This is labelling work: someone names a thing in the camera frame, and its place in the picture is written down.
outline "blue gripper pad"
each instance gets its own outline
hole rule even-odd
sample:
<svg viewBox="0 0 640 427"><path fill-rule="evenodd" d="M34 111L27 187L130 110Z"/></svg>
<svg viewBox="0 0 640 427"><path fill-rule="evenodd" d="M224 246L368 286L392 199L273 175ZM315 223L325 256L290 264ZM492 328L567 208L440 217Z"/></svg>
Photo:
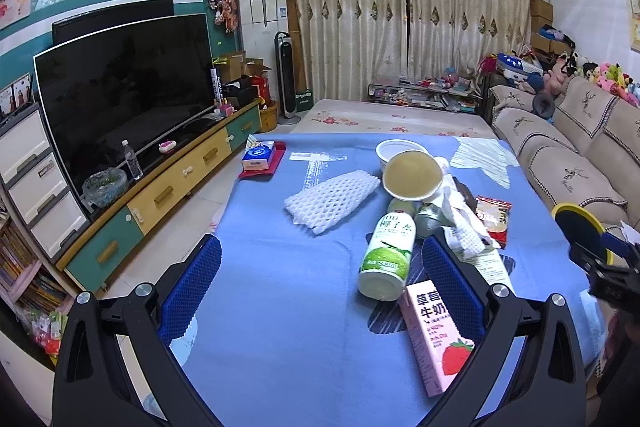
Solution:
<svg viewBox="0 0 640 427"><path fill-rule="evenodd" d="M162 325L158 335L165 346L169 347L172 340L184 335L213 277L220 269L221 260L220 241L211 236L162 304Z"/></svg>
<svg viewBox="0 0 640 427"><path fill-rule="evenodd" d="M458 267L434 237L422 245L422 264L436 286L460 335L478 343L484 339L484 305Z"/></svg>

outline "green drawer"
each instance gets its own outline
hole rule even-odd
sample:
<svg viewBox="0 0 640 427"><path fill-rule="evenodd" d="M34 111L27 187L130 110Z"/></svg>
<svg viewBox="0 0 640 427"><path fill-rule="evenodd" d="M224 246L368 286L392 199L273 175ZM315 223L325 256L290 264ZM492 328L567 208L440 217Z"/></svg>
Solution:
<svg viewBox="0 0 640 427"><path fill-rule="evenodd" d="M66 269L87 290L95 292L143 237L125 206L81 248Z"/></svg>
<svg viewBox="0 0 640 427"><path fill-rule="evenodd" d="M250 134L255 134L260 130L260 111L256 105L246 113L238 116L233 122L226 126L226 133L231 138L229 145L234 151L240 147Z"/></svg>

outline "blue tablecloth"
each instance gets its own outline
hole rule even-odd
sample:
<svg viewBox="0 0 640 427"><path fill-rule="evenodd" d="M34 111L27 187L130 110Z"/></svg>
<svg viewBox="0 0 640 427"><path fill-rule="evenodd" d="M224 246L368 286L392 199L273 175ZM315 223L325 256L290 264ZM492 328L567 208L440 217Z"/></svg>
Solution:
<svg viewBox="0 0 640 427"><path fill-rule="evenodd" d="M287 143L274 177L237 182L216 233L222 267L196 312L197 336L183 368L226 427L412 427L436 403L426 395L406 331L371 331L378 302L356 286L366 234L390 201L382 186L318 236L294 225L284 210L284 200L309 175L316 181L357 169L380 175L375 147L388 138L269 136ZM459 146L452 137L406 138L445 158ZM308 162L290 160L291 152L346 159L310 169ZM474 195L513 203L502 253L513 259L517 295L545 300L563 294L588 346L590 324L580 299L587 278L569 260L567 242L522 170L509 167L508 173L507 189L478 168L452 169ZM521 339L514 341L481 414L498 405L521 347Z"/></svg>

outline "tower fan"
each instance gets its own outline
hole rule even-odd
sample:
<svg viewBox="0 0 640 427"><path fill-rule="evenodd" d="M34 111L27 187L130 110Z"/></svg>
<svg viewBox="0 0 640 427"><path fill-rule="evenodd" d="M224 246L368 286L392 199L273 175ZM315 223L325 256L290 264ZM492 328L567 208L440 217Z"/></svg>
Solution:
<svg viewBox="0 0 640 427"><path fill-rule="evenodd" d="M275 46L278 93L282 109L282 114L278 115L278 123L281 125L293 125L300 121L300 117L296 115L296 83L293 78L291 35L285 32L277 32Z"/></svg>

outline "tv stand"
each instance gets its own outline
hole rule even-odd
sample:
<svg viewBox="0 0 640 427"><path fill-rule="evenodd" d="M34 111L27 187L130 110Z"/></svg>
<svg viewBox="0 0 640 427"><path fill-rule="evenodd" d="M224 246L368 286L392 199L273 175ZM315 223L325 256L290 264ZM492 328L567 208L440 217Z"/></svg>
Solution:
<svg viewBox="0 0 640 427"><path fill-rule="evenodd" d="M86 290L106 289L111 274L135 256L146 237L162 226L162 218L259 129L255 100L219 122L202 118L176 130L164 139L177 142L168 155L156 147L140 154L145 175L97 215L56 267Z"/></svg>

